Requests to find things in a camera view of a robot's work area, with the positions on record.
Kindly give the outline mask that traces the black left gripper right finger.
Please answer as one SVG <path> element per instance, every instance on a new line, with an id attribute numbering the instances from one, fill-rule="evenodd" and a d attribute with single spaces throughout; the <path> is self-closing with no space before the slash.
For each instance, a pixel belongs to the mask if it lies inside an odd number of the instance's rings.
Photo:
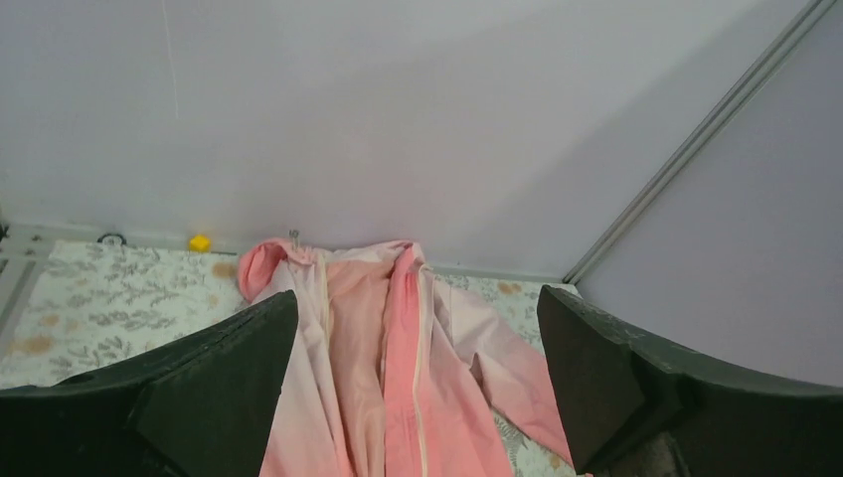
<path id="1" fill-rule="evenodd" d="M 842 391 L 710 357 L 545 286 L 537 316 L 575 470 L 838 476 Z"/>

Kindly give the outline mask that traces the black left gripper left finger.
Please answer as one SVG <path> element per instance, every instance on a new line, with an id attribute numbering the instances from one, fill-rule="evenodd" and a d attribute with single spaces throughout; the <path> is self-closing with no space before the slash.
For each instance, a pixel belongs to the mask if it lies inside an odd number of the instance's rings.
<path id="1" fill-rule="evenodd" d="M 133 358 L 1 394 L 5 476 L 255 476 L 298 324 L 290 291 Z"/>

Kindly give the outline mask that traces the pink zip-up jacket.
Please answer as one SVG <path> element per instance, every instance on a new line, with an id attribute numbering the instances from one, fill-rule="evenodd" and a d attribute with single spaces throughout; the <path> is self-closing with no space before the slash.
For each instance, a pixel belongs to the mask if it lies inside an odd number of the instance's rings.
<path id="1" fill-rule="evenodd" d="M 262 475 L 509 476 L 497 415 L 571 461 L 544 355 L 418 244 L 271 238 L 241 257 L 238 284 L 251 305 L 297 302 Z"/>

